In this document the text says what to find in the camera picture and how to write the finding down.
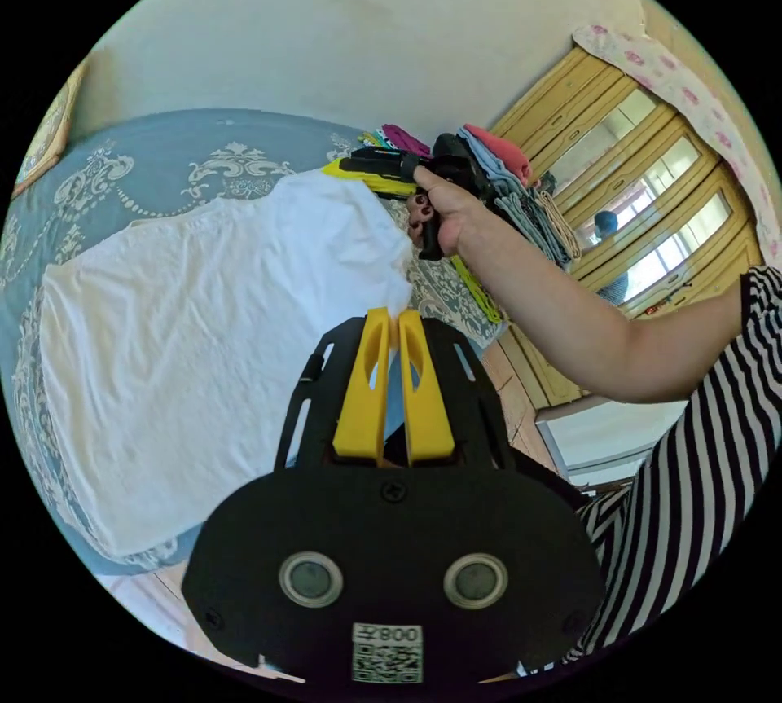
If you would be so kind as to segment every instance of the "striped shirt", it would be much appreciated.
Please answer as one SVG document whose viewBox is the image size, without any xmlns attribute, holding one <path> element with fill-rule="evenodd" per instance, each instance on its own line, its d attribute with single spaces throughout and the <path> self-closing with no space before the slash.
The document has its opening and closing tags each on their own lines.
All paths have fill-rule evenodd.
<svg viewBox="0 0 782 703">
<path fill-rule="evenodd" d="M 782 273 L 751 269 L 741 294 L 742 333 L 632 484 L 579 510 L 606 596 L 565 663 L 626 638 L 681 599 L 768 474 L 782 438 Z"/>
<path fill-rule="evenodd" d="M 609 304 L 619 306 L 624 303 L 629 285 L 630 278 L 627 276 L 627 273 L 620 274 L 613 282 L 608 283 L 604 288 L 601 288 L 597 292 L 597 295 L 600 296 L 600 298 L 604 298 Z"/>
</svg>

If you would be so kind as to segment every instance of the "wooden wardrobe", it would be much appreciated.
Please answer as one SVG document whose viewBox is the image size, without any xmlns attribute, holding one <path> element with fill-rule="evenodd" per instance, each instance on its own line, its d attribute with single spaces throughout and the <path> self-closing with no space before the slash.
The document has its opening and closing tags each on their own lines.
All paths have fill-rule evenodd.
<svg viewBox="0 0 782 703">
<path fill-rule="evenodd" d="M 583 250 L 572 276 L 595 292 L 626 285 L 617 306 L 631 318 L 713 296 L 762 262 L 753 211 L 730 167 L 673 107 L 580 48 L 491 132 L 520 147 L 553 190 Z M 602 240 L 598 212 L 618 224 Z M 587 395 L 516 326 L 500 344 L 538 409 Z"/>
</svg>

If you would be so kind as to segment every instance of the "sticker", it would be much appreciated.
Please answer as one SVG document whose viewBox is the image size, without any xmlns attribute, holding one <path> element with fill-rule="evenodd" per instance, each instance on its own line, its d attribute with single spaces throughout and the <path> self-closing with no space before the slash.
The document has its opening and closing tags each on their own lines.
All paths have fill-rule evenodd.
<svg viewBox="0 0 782 703">
<path fill-rule="evenodd" d="M 353 681 L 415 684 L 424 680 L 420 625 L 353 625 Z"/>
</svg>

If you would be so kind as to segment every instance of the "bed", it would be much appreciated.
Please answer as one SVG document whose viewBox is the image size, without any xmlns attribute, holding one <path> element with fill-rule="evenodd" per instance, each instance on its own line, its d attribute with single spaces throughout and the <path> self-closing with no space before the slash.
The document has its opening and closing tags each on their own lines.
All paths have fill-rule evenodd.
<svg viewBox="0 0 782 703">
<path fill-rule="evenodd" d="M 92 573 L 127 575 L 175 565 L 189 557 L 199 527 L 121 559 L 105 558 L 85 538 L 85 519 L 59 457 L 43 390 L 38 323 L 44 269 L 136 219 L 184 213 L 217 196 L 264 196 L 286 174 L 345 156 L 359 146 L 364 129 L 233 109 L 154 114 L 71 146 L 12 201 L 0 242 L 2 388 L 33 483 Z M 384 205 L 399 226 L 406 226 L 402 202 Z M 487 320 L 448 261 L 414 261 L 410 281 L 411 305 L 459 328 L 478 353 L 502 332 Z M 394 366 L 387 435 L 402 422 L 398 361 Z"/>
</svg>

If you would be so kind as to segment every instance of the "folded clothes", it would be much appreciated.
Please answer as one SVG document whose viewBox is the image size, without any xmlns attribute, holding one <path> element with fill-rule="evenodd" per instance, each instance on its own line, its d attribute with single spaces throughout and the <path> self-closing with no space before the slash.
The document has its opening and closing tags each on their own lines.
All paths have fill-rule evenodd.
<svg viewBox="0 0 782 703">
<path fill-rule="evenodd" d="M 556 211 L 553 200 L 539 201 L 538 192 L 532 187 L 526 188 L 481 139 L 467 130 L 467 126 L 460 128 L 457 135 L 467 144 L 497 191 L 495 208 L 550 261 L 559 267 L 567 266 L 574 258 L 571 242 L 575 237 L 562 217 L 551 221 L 549 213 L 553 215 Z M 529 174 L 529 163 L 526 163 L 526 172 Z"/>
<path fill-rule="evenodd" d="M 421 157 L 430 157 L 432 155 L 425 143 L 411 136 L 399 125 L 383 125 L 382 130 L 387 140 L 397 149 L 401 149 L 403 152 L 412 152 L 414 155 L 420 155 Z"/>
<path fill-rule="evenodd" d="M 361 133 L 361 135 L 358 136 L 358 140 L 365 146 L 365 147 L 382 147 L 383 144 L 380 142 L 380 139 L 374 134 L 374 133 L 368 133 L 364 131 Z"/>
<path fill-rule="evenodd" d="M 379 127 L 377 130 L 375 130 L 375 135 L 380 139 L 380 143 L 386 149 L 399 149 L 399 147 L 385 134 L 382 127 Z"/>
<path fill-rule="evenodd" d="M 456 134 L 467 142 L 470 152 L 481 164 L 486 177 L 492 182 L 494 189 L 499 195 L 508 196 L 512 192 L 522 192 L 524 190 L 521 180 L 515 174 L 512 174 L 505 167 L 505 164 L 479 138 L 476 138 L 464 127 L 460 127 Z"/>
<path fill-rule="evenodd" d="M 508 141 L 507 138 L 492 135 L 482 127 L 465 125 L 464 128 L 481 141 L 490 152 L 494 153 L 505 164 L 505 167 L 521 180 L 525 187 L 529 185 L 532 166 L 527 160 L 527 155 L 519 147 Z"/>
</svg>

